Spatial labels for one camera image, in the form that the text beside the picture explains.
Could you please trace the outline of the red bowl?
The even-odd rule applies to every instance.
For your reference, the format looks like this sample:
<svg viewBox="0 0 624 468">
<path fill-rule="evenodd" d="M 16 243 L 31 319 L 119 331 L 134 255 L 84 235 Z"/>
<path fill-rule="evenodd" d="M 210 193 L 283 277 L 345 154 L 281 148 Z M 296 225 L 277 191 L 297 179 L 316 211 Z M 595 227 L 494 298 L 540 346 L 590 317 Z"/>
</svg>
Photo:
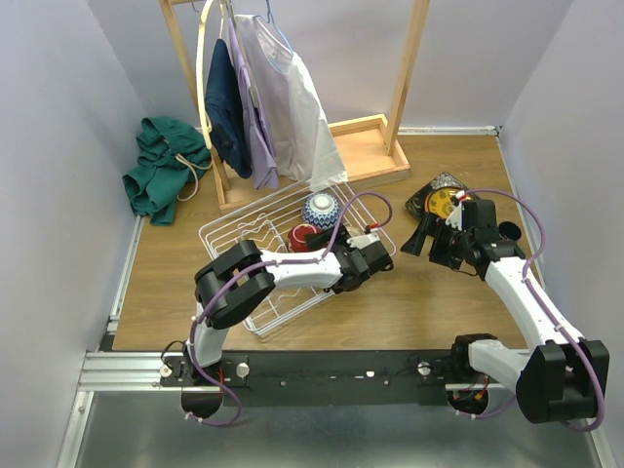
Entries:
<svg viewBox="0 0 624 468">
<path fill-rule="evenodd" d="M 287 245 L 292 253 L 309 252 L 307 237 L 319 234 L 321 229 L 309 223 L 300 223 L 293 227 L 287 235 Z"/>
</svg>

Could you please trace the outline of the blue white patterned bowl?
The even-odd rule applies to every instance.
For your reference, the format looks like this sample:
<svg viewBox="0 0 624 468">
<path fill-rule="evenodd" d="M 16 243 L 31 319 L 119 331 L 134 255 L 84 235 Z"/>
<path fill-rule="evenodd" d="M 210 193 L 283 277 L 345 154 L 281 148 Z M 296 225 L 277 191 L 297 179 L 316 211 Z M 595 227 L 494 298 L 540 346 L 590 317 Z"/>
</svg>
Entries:
<svg viewBox="0 0 624 468">
<path fill-rule="evenodd" d="M 311 194 L 301 209 L 303 221 L 322 230 L 333 228 L 340 212 L 341 206 L 337 199 L 325 192 Z"/>
</svg>

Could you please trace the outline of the black floral square plate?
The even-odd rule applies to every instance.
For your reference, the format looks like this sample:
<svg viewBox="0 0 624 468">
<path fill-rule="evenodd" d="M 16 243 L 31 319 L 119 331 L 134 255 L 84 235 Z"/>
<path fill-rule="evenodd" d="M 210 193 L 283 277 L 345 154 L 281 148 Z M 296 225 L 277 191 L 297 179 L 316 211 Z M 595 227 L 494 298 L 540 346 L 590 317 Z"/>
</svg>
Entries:
<svg viewBox="0 0 624 468">
<path fill-rule="evenodd" d="M 450 173 L 440 173 L 431 179 L 427 184 L 421 187 L 416 193 L 414 193 L 406 202 L 405 207 L 408 212 L 418 221 L 420 221 L 425 214 L 423 208 L 423 202 L 425 196 L 436 188 L 455 186 L 464 190 L 468 189 L 468 186 L 454 177 Z"/>
</svg>

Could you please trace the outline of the amber glass plate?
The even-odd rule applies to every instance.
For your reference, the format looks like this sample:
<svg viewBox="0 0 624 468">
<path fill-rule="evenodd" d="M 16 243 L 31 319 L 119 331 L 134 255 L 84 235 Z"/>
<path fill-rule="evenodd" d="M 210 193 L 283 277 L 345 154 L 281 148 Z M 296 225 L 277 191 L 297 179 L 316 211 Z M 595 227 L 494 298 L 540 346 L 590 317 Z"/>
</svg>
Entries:
<svg viewBox="0 0 624 468">
<path fill-rule="evenodd" d="M 456 196 L 463 196 L 464 194 L 464 189 L 455 186 L 432 189 L 425 196 L 423 202 L 424 212 L 446 219 L 456 208 L 456 205 L 453 203 Z"/>
</svg>

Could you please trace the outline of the dark blue cup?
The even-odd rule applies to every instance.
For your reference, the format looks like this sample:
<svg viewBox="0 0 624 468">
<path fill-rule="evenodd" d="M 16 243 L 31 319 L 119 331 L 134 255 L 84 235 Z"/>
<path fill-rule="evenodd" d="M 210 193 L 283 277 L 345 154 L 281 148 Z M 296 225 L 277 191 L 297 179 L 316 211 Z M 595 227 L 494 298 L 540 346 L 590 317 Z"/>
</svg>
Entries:
<svg viewBox="0 0 624 468">
<path fill-rule="evenodd" d="M 522 236 L 522 229 L 512 221 L 503 221 L 498 225 L 499 236 L 503 240 L 518 242 Z"/>
</svg>

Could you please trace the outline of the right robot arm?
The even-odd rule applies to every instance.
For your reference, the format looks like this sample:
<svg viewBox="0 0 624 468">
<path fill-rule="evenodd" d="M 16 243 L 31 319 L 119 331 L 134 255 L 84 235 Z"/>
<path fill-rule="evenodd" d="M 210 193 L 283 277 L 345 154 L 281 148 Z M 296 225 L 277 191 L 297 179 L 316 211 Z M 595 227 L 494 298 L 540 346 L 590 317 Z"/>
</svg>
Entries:
<svg viewBox="0 0 624 468">
<path fill-rule="evenodd" d="M 526 342 L 522 355 L 496 337 L 460 335 L 448 358 L 450 374 L 468 382 L 483 374 L 512 391 L 525 418 L 535 424 L 561 422 L 583 432 L 605 419 L 609 353 L 599 340 L 588 340 L 557 309 L 537 284 L 516 240 L 500 231 L 493 201 L 459 192 L 446 218 L 425 214 L 402 245 L 420 255 L 433 240 L 431 262 L 458 269 L 468 264 L 502 300 Z"/>
</svg>

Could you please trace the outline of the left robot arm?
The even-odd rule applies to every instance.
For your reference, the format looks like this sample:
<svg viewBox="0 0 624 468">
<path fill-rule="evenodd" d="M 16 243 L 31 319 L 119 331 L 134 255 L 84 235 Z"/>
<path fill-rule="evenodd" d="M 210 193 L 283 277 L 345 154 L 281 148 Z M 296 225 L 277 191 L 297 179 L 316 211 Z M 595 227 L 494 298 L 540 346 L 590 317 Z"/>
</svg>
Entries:
<svg viewBox="0 0 624 468">
<path fill-rule="evenodd" d="M 340 294 L 394 268 L 391 254 L 371 228 L 351 236 L 339 224 L 304 238 L 306 250 L 278 253 L 243 240 L 200 269 L 197 312 L 185 345 L 183 374 L 196 385 L 215 379 L 225 337 L 276 290 L 315 288 Z"/>
</svg>

